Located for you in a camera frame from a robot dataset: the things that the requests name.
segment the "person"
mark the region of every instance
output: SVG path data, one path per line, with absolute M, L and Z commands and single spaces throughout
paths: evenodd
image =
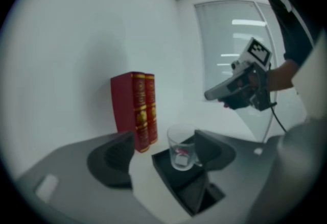
M 285 62 L 267 72 L 267 88 L 271 92 L 293 87 L 293 76 L 303 65 L 323 28 L 325 4 L 323 0 L 268 1 L 276 15 L 285 46 Z M 258 85 L 253 75 L 249 76 L 249 81 L 253 87 Z

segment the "book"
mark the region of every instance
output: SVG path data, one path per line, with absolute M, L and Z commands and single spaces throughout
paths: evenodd
M 145 74 L 148 135 L 150 144 L 158 140 L 154 74 Z
M 117 131 L 133 131 L 135 149 L 149 149 L 145 74 L 128 72 L 111 78 L 111 99 Z

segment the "clear glass mug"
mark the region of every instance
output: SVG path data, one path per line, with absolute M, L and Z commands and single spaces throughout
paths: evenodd
M 194 164 L 202 166 L 195 153 L 194 141 L 187 141 L 194 136 L 196 128 L 192 125 L 173 125 L 167 131 L 170 161 L 174 169 L 186 171 Z

